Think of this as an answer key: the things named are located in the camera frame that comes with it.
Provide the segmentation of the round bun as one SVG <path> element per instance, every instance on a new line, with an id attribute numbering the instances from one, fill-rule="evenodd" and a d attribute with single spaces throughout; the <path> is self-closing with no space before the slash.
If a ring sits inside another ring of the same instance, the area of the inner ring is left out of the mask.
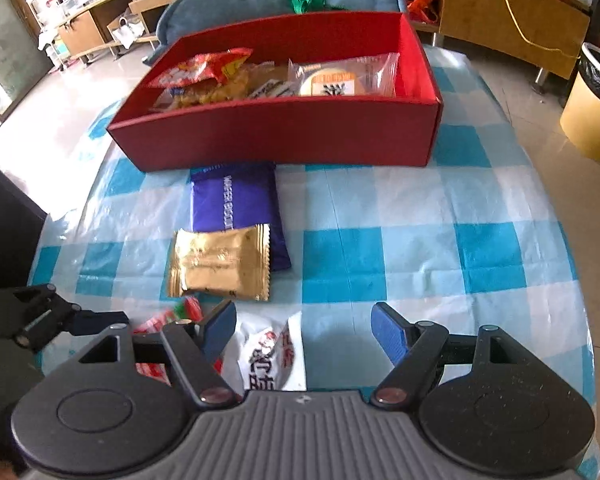
<path id="1" fill-rule="evenodd" d="M 394 96 L 400 54 L 359 56 L 309 64 L 288 63 L 298 96 Z"/>

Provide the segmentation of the red white candy packet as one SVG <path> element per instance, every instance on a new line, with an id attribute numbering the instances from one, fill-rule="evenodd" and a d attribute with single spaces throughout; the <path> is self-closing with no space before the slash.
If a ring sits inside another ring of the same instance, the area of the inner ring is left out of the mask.
<path id="1" fill-rule="evenodd" d="M 134 359 L 140 374 L 201 394 L 226 388 L 221 376 L 222 353 L 233 336 L 236 307 L 223 300 L 202 314 L 189 297 L 180 310 L 151 318 L 134 330 Z"/>

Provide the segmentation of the rolled blue cushion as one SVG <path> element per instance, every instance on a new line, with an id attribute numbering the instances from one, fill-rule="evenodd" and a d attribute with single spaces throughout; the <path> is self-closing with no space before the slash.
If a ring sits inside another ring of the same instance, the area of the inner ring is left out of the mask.
<path id="1" fill-rule="evenodd" d="M 258 18 L 320 11 L 405 12 L 405 0 L 175 0 L 160 16 L 157 49 L 143 59 L 153 66 L 174 42 L 203 30 Z"/>

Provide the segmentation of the blue checkered tablecloth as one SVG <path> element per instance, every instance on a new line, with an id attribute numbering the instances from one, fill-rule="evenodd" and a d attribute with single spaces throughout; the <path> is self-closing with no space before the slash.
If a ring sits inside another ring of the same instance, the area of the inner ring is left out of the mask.
<path id="1" fill-rule="evenodd" d="M 594 402 L 577 269 L 540 177 L 468 59 L 426 55 L 444 101 L 429 164 L 278 166 L 291 267 L 273 274 L 269 302 L 238 309 L 300 315 L 312 389 L 368 389 L 388 372 L 370 332 L 370 309 L 385 301 L 457 334 L 500 326 Z M 174 233 L 190 225 L 192 184 L 187 170 L 138 170 L 107 134 L 112 114 L 84 144 L 96 162 L 85 203 L 46 221 L 29 281 L 143 322 L 172 304 L 166 267 Z"/>

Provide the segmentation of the gold snack packet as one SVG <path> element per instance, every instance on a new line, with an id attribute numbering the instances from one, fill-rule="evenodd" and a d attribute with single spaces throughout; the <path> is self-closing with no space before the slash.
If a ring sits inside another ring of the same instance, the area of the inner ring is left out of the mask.
<path id="1" fill-rule="evenodd" d="M 166 293 L 190 292 L 243 300 L 270 299 L 270 226 L 174 234 Z"/>

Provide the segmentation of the white duck gizzard packet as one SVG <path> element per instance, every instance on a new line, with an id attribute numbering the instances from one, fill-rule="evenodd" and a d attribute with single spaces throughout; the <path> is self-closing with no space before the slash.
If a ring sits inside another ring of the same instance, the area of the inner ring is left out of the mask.
<path id="1" fill-rule="evenodd" d="M 300 312 L 285 321 L 238 315 L 221 366 L 221 377 L 238 396 L 250 390 L 306 391 L 301 321 Z"/>

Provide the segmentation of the yellow trash bin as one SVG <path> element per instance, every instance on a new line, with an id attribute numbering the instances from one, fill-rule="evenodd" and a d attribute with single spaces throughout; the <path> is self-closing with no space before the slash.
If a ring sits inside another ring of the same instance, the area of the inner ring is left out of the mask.
<path id="1" fill-rule="evenodd" d="M 582 44 L 577 76 L 559 123 L 583 156 L 600 160 L 600 48 L 594 44 Z"/>

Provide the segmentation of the yellow waffle snack packet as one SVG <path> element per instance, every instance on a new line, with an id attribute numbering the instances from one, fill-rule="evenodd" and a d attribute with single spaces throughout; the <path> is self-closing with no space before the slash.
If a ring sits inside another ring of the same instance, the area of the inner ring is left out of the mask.
<path id="1" fill-rule="evenodd" d="M 225 84 L 220 84 L 210 78 L 184 88 L 163 90 L 149 110 L 158 113 L 198 105 L 243 100 L 270 79 L 285 80 L 286 78 L 286 65 L 275 65 L 272 62 L 247 63 Z"/>

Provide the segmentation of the white green kaprons packet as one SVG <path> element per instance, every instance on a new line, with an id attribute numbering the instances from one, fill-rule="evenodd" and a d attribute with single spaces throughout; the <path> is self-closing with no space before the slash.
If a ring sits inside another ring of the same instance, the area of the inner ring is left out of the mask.
<path id="1" fill-rule="evenodd" d="M 296 96 L 299 86 L 294 81 L 269 79 L 248 94 L 250 100 L 277 99 Z"/>

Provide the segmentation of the red cardboard box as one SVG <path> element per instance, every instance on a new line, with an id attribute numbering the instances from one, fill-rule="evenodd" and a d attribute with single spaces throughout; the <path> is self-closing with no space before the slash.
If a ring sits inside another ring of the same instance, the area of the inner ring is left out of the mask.
<path id="1" fill-rule="evenodd" d="M 396 94 L 288 96 L 151 111 L 152 78 L 195 54 L 244 47 L 254 62 L 340 61 L 395 53 Z M 425 166 L 443 99 L 405 14 L 334 11 L 240 22 L 174 42 L 126 98 L 107 130 L 143 172 L 222 162 Z"/>

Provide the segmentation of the red orange snack packet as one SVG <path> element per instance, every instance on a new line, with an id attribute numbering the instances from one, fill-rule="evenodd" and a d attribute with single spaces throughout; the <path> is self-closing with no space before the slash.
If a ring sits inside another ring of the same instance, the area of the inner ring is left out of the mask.
<path id="1" fill-rule="evenodd" d="M 186 61 L 164 70 L 148 86 L 151 88 L 184 88 L 208 79 L 226 84 L 252 55 L 249 48 L 196 54 Z"/>

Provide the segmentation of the purple wafer biscuit packet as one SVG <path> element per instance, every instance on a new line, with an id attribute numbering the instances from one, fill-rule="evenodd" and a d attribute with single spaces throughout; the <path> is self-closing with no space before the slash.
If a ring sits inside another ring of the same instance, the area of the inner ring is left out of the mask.
<path id="1" fill-rule="evenodd" d="M 190 170 L 194 232 L 270 226 L 270 269 L 291 268 L 280 218 L 274 162 L 236 162 Z"/>

